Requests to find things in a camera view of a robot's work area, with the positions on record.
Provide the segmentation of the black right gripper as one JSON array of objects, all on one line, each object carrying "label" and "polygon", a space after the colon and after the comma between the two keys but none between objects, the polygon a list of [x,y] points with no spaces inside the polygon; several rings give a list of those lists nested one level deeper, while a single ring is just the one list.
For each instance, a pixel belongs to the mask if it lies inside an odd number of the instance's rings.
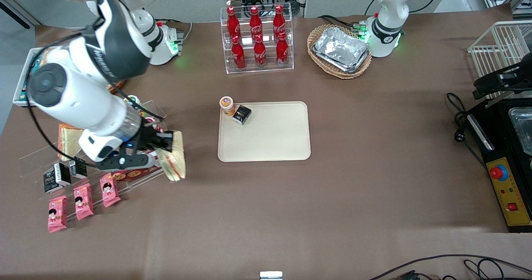
[{"label": "black right gripper", "polygon": [[125,153],[133,155],[147,150],[154,137],[156,148],[167,152],[172,151],[173,132],[158,133],[158,131],[153,128],[153,124],[148,122],[141,124],[135,135],[124,143]]}]

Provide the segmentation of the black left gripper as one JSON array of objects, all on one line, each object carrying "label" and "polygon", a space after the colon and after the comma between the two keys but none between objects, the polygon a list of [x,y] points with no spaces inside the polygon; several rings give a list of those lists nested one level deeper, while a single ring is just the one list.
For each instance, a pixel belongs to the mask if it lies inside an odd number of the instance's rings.
[{"label": "black left gripper", "polygon": [[500,74],[487,74],[474,81],[473,97],[474,99],[481,99],[486,95],[500,91],[513,91],[515,93],[531,91],[531,77],[531,64],[520,64]]}]

